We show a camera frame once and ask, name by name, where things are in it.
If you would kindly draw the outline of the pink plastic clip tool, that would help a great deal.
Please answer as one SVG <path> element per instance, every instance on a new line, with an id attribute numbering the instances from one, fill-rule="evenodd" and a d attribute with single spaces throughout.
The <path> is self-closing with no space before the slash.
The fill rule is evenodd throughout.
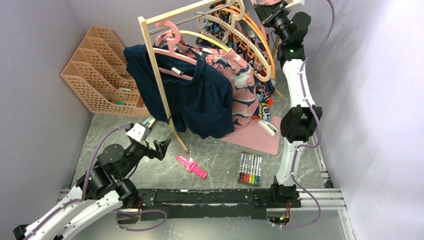
<path id="1" fill-rule="evenodd" d="M 195 173 L 196 175 L 198 175 L 202 179 L 205 179 L 207 177 L 208 173 L 206 171 L 202 170 L 200 167 L 198 167 L 196 161 L 187 160 L 182 155 L 178 155 L 176 157 L 176 160 L 185 167 L 187 172 Z"/>

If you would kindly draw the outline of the white stapler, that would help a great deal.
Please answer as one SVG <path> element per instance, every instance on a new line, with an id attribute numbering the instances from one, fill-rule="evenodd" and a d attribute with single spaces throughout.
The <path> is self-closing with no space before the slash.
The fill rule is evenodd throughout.
<path id="1" fill-rule="evenodd" d="M 264 130 L 270 137 L 274 137 L 279 132 L 279 130 L 274 125 L 266 120 L 261 119 L 257 123 L 259 127 Z"/>

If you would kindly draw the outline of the peach plastic file organizer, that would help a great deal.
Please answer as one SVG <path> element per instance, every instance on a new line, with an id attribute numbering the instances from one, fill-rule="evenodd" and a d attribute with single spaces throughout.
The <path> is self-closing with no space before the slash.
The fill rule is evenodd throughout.
<path id="1" fill-rule="evenodd" d="M 136 81 L 127 72 L 124 45 L 106 26 L 92 26 L 61 77 L 94 114 L 149 117 Z"/>

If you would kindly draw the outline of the light blue stapler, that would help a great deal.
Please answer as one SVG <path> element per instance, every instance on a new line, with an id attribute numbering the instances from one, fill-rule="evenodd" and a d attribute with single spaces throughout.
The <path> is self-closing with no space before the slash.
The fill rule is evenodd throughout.
<path id="1" fill-rule="evenodd" d="M 151 115 L 147 119 L 145 119 L 142 124 L 148 128 L 150 131 L 153 129 L 155 124 L 157 123 L 157 120 Z"/>

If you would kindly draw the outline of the navy blue shorts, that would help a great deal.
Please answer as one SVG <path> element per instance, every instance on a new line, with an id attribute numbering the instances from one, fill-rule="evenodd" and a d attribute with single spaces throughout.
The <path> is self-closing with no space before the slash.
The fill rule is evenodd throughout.
<path id="1" fill-rule="evenodd" d="M 153 67 L 144 44 L 126 47 L 123 55 L 126 70 L 135 80 L 150 114 L 167 122 Z M 161 73 L 169 110 L 177 131 L 190 130 L 202 139 L 220 139 L 235 130 L 232 116 L 233 87 L 230 81 L 204 59 L 191 64 L 171 56 L 156 54 L 158 67 L 176 68 L 191 80 Z"/>

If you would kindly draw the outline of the comic print shorts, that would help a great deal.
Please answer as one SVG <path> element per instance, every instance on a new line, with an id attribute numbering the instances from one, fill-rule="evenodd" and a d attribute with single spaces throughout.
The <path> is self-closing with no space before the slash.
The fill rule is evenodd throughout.
<path id="1" fill-rule="evenodd" d="M 198 19 L 197 25 L 201 34 L 235 50 L 253 67 L 255 88 L 259 99 L 254 118 L 269 122 L 271 120 L 270 105 L 274 103 L 272 94 L 275 91 L 276 76 L 275 64 L 270 60 L 269 35 L 263 26 L 254 22 L 247 11 L 233 24 L 233 28 L 243 35 L 243 38 L 230 31 L 227 25 L 232 24 L 232 17 L 238 15 L 241 8 L 237 3 L 225 7 L 226 3 L 228 3 L 227 0 L 222 0 L 211 4 L 209 8 L 216 11 L 207 13 L 207 19 Z"/>

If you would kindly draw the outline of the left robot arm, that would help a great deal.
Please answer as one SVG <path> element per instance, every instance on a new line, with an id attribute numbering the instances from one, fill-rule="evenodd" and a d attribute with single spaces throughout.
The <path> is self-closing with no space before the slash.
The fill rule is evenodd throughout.
<path id="1" fill-rule="evenodd" d="M 68 194 L 48 213 L 31 224 L 18 225 L 13 234 L 17 240 L 65 240 L 105 214 L 120 208 L 141 206 L 142 200 L 130 172 L 144 158 L 163 160 L 170 139 L 154 142 L 132 139 L 124 148 L 108 145 L 95 154 L 87 171 Z"/>

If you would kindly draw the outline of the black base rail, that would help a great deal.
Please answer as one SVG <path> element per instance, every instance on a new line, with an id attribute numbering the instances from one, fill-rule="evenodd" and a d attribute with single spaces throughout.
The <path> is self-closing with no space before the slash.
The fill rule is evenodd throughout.
<path id="1" fill-rule="evenodd" d="M 163 219 L 237 218 L 267 219 L 271 209 L 300 208 L 297 191 L 270 188 L 138 189 L 130 208 L 141 209 L 142 221 Z"/>

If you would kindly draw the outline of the pink patterned shorts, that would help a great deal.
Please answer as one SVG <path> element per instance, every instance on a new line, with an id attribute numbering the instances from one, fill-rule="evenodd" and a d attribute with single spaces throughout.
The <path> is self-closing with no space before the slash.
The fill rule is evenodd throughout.
<path id="1" fill-rule="evenodd" d="M 183 38 L 174 45 L 174 50 L 189 58 L 202 58 L 222 75 L 232 86 L 232 119 L 236 128 L 244 128 L 252 119 L 259 99 L 256 94 L 254 70 L 233 49 L 191 46 Z"/>

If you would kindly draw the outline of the pink mat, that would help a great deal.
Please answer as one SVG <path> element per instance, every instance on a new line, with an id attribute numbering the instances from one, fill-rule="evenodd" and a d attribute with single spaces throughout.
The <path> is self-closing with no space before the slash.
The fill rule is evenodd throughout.
<path id="1" fill-rule="evenodd" d="M 256 150 L 259 152 L 277 155 L 280 146 L 279 126 L 282 118 L 272 116 L 270 123 L 278 129 L 278 133 L 271 137 L 258 125 L 259 119 L 252 119 L 243 128 L 236 128 L 234 132 L 220 138 L 224 142 Z"/>

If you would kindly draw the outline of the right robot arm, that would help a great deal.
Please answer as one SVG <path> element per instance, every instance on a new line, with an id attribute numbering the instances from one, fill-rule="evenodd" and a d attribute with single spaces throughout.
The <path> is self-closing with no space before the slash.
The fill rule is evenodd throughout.
<path id="1" fill-rule="evenodd" d="M 312 99 L 305 71 L 307 58 L 303 41 L 312 18 L 302 11 L 289 16 L 291 7 L 303 4 L 302 0 L 259 0 L 254 4 L 261 24 L 273 29 L 281 40 L 276 55 L 290 97 L 290 109 L 279 128 L 284 140 L 283 155 L 269 197 L 275 207 L 282 207 L 289 199 L 297 198 L 299 161 L 303 150 L 310 148 L 309 138 L 319 127 L 323 114 L 322 108 Z"/>

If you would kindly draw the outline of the orange plastic hanger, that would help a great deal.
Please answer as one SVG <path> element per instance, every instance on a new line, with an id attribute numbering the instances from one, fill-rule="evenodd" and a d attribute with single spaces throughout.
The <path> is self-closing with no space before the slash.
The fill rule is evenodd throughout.
<path id="1" fill-rule="evenodd" d="M 276 66 L 269 46 L 269 36 L 265 28 L 261 24 L 257 24 L 250 17 L 250 13 L 246 12 L 243 18 L 235 21 L 232 29 L 241 33 L 243 37 L 239 38 L 238 35 L 231 32 L 234 43 L 230 44 L 227 41 L 227 44 L 233 47 L 239 44 L 237 49 L 240 49 L 246 60 L 253 64 L 253 68 L 257 72 L 256 77 L 260 81 L 266 82 L 274 79 Z"/>

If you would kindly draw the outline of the pack of coloured markers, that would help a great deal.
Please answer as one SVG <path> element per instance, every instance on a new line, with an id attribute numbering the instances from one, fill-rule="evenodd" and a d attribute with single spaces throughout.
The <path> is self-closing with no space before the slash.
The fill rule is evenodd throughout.
<path id="1" fill-rule="evenodd" d="M 262 184 L 263 157 L 259 154 L 242 152 L 237 181 L 243 184 L 260 186 Z"/>

